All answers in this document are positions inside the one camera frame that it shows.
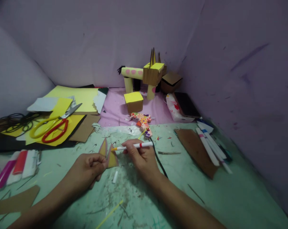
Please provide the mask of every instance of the lavender wall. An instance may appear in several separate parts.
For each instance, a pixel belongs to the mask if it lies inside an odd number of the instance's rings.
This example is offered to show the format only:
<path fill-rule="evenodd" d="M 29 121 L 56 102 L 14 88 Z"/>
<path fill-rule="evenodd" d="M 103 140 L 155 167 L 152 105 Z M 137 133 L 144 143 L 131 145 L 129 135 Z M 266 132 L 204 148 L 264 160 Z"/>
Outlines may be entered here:
<path fill-rule="evenodd" d="M 2 0 L 0 25 L 55 84 L 123 87 L 156 48 L 177 70 L 204 0 Z"/>
<path fill-rule="evenodd" d="M 26 112 L 54 84 L 0 27 L 0 117 Z"/>
<path fill-rule="evenodd" d="M 288 1 L 206 0 L 180 74 L 288 213 Z"/>

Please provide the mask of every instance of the green table surface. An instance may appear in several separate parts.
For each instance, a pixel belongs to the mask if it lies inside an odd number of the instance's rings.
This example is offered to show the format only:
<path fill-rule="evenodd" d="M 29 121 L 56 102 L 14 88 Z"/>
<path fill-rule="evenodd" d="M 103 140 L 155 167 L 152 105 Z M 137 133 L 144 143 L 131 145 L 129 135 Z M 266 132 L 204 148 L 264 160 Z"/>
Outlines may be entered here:
<path fill-rule="evenodd" d="M 234 159 L 230 164 L 232 175 L 223 167 L 218 169 L 213 180 L 201 172 L 174 133 L 177 128 L 195 130 L 196 127 L 194 123 L 151 125 L 157 151 L 181 152 L 178 155 L 158 154 L 170 181 L 227 228 L 288 228 L 288 218 L 240 152 L 231 152 Z M 37 184 L 41 189 L 35 204 L 56 186 L 80 154 L 98 153 L 103 137 L 108 137 L 110 147 L 110 143 L 119 146 L 127 139 L 138 138 L 139 135 L 137 126 L 107 127 L 101 128 L 98 133 L 94 132 L 86 143 L 79 143 L 74 148 L 42 151 L 38 174 L 18 190 L 28 179 L 0 190 L 0 198 L 8 190 L 11 190 L 13 196 Z M 122 207 L 117 208 L 101 229 L 178 227 L 164 204 L 137 174 L 129 157 L 120 152 L 117 154 L 119 167 L 107 169 L 100 182 L 75 201 L 57 219 L 53 228 L 96 228 L 121 200 L 125 211 Z M 115 171 L 118 171 L 118 178 L 116 184 L 113 184 Z M 20 213 L 10 213 L 0 222 L 0 228 L 6 228 L 19 216 Z"/>

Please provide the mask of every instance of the scissors blade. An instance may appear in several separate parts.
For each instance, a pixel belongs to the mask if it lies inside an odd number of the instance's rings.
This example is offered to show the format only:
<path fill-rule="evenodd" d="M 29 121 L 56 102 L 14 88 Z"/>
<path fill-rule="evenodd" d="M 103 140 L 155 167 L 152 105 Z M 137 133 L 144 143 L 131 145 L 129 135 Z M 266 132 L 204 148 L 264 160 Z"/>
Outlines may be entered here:
<path fill-rule="evenodd" d="M 71 108 L 68 112 L 66 112 L 64 115 L 61 116 L 62 119 L 67 118 L 68 116 L 70 116 L 72 113 L 75 112 L 75 110 L 77 110 L 82 103 L 76 105 L 75 107 Z"/>

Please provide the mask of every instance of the floral glue gun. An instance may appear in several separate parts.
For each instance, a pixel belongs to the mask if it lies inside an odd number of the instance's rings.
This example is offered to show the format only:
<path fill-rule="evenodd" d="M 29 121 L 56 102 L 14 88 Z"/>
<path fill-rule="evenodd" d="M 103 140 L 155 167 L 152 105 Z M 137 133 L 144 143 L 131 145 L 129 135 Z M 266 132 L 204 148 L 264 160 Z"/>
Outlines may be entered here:
<path fill-rule="evenodd" d="M 131 119 L 136 119 L 137 125 L 140 126 L 141 131 L 144 132 L 145 131 L 145 137 L 146 138 L 150 138 L 152 136 L 152 132 L 149 129 L 149 125 L 148 123 L 151 122 L 151 116 L 147 115 L 147 114 L 141 114 L 141 113 L 137 113 L 137 112 L 133 112 L 130 115 Z"/>

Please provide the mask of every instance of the pink tablecloth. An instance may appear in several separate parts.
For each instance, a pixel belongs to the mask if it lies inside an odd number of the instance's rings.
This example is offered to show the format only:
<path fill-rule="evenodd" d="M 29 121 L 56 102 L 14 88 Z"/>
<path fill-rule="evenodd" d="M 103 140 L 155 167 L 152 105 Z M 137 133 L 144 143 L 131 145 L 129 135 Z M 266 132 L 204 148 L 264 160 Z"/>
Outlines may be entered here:
<path fill-rule="evenodd" d="M 125 103 L 124 94 L 126 90 L 124 87 L 119 88 L 110 88 L 107 94 L 105 103 L 103 105 L 101 112 L 99 124 L 102 127 L 106 126 L 130 126 L 131 122 L 127 121 L 126 118 L 129 117 L 127 111 L 127 105 Z M 156 96 L 153 100 L 148 101 L 144 95 L 144 105 L 143 111 L 140 113 L 149 114 L 155 119 L 151 121 L 151 124 L 166 124 L 166 123 L 175 123 L 170 115 L 167 104 L 165 102 L 165 95 L 159 92 L 156 93 Z"/>

